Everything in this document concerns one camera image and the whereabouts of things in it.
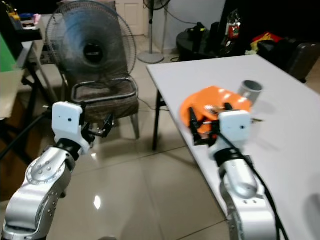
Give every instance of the standing fan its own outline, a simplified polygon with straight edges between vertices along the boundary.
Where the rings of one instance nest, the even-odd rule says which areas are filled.
[[[153,18],[154,11],[163,9],[170,0],[143,0],[143,4],[149,9],[149,51],[138,54],[137,58],[147,64],[157,64],[164,60],[164,56],[152,49]]]
[[[72,88],[71,100],[86,104],[87,114],[103,119],[101,109],[110,104],[106,101],[137,93],[130,77],[136,43],[128,24],[117,14],[114,1],[80,0],[60,6],[48,22],[46,39],[60,73]],[[125,82],[131,91],[114,95]]]

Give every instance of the desk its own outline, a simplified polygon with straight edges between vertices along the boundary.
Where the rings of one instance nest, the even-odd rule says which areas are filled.
[[[225,214],[216,163],[208,158],[207,146],[193,145],[179,109],[188,96],[203,88],[217,85],[237,92],[244,80],[260,82],[264,90],[252,116],[265,121],[252,125],[244,154],[252,157],[273,194],[290,240],[320,239],[317,93],[257,55],[149,65],[147,69]]]

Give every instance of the metal cup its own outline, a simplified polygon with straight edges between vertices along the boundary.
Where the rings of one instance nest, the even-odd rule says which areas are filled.
[[[252,80],[242,82],[238,94],[251,101],[252,106],[256,103],[263,87],[260,83]]]

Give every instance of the green surface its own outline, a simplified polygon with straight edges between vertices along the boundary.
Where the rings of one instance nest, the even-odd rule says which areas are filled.
[[[0,33],[0,73],[16,69],[16,60]]]

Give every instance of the door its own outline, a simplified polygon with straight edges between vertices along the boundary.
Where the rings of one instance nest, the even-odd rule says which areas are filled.
[[[143,0],[116,0],[117,13],[128,23],[133,35],[144,34]]]

